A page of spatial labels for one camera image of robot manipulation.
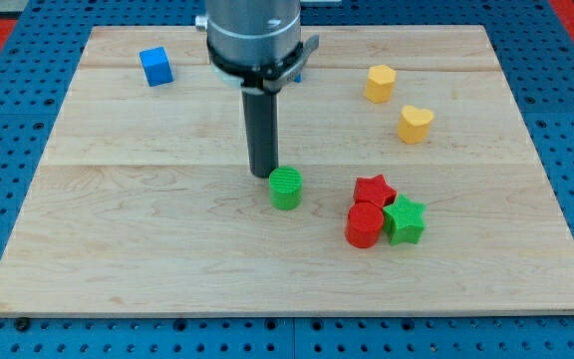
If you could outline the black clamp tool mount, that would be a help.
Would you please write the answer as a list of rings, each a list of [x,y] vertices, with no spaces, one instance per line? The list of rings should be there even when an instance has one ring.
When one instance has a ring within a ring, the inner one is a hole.
[[[309,57],[319,48],[320,36],[299,42],[286,57],[265,65],[242,65],[226,60],[207,43],[211,67],[226,85],[251,95],[276,95],[301,75]]]

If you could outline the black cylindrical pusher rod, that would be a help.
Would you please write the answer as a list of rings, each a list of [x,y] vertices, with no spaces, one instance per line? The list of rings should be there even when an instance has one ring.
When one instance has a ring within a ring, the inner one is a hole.
[[[278,167],[277,97],[242,93],[251,173],[266,179]]]

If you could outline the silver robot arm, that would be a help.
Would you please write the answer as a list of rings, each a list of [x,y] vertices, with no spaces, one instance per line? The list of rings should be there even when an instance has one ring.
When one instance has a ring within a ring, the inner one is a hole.
[[[251,173],[278,167],[280,91],[301,74],[320,37],[301,39],[299,0],[206,0],[204,28],[217,76],[241,91]]]

